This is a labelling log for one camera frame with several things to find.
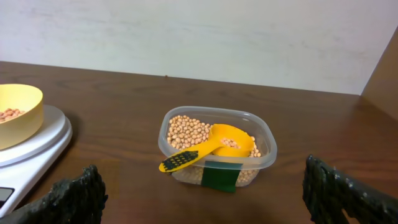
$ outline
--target scoop handle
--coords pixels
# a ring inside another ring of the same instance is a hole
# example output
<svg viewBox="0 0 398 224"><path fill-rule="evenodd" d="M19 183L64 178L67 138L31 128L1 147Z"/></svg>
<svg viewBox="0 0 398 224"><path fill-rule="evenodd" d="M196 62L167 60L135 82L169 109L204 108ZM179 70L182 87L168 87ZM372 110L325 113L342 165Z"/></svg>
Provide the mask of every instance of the scoop handle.
<svg viewBox="0 0 398 224"><path fill-rule="evenodd" d="M159 170L161 172L175 172L179 169L183 169L222 146L222 143L217 139L210 139L194 145L180 152L176 152L163 160L162 163L160 163Z"/></svg>

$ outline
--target wooden table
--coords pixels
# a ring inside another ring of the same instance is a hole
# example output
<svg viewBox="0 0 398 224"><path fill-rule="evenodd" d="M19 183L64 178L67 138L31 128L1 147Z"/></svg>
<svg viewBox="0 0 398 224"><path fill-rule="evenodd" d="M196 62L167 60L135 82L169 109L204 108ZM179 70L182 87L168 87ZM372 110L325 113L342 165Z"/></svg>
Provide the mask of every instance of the wooden table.
<svg viewBox="0 0 398 224"><path fill-rule="evenodd" d="M103 223L311 223L302 201L309 154L398 197L398 123L360 96L6 62L0 83L39 87L73 126L70 147L28 202L96 164L109 194ZM260 116L276 162L235 194L160 173L160 123L182 105Z"/></svg>

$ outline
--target kitchen scale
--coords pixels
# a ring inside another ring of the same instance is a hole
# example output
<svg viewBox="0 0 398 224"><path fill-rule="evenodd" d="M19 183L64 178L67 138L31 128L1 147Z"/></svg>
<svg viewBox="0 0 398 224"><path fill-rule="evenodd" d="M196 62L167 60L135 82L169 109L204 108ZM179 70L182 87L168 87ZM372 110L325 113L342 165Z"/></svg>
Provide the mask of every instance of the kitchen scale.
<svg viewBox="0 0 398 224"><path fill-rule="evenodd" d="M72 126L54 106L29 139L0 151L0 218L11 213L68 145Z"/></svg>

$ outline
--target yellow spoon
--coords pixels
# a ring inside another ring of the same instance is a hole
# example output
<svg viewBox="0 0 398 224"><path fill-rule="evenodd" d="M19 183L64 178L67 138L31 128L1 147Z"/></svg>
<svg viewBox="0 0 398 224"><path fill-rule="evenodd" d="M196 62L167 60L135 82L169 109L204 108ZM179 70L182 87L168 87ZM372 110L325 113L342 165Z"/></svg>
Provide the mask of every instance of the yellow spoon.
<svg viewBox="0 0 398 224"><path fill-rule="evenodd" d="M222 139L232 139L240 149L224 145ZM234 126L227 124L214 124L210 129L207 141L184 149L169 156L159 166L161 172L175 172L183 169L214 151L217 156L247 157L253 149L254 142L251 137Z"/></svg>

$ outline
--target brown table surface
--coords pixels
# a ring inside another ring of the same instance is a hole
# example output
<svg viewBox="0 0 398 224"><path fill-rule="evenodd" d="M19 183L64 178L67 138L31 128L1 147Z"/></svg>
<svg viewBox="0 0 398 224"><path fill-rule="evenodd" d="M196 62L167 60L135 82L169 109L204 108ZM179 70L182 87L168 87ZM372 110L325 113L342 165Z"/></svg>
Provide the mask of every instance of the brown table surface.
<svg viewBox="0 0 398 224"><path fill-rule="evenodd" d="M27 202L96 164L109 194L103 223L311 223L302 201L309 154L398 197L398 123L360 96L8 62L0 83L39 87L73 126ZM276 162L235 194L160 173L160 123L182 105L258 115L275 137Z"/></svg>

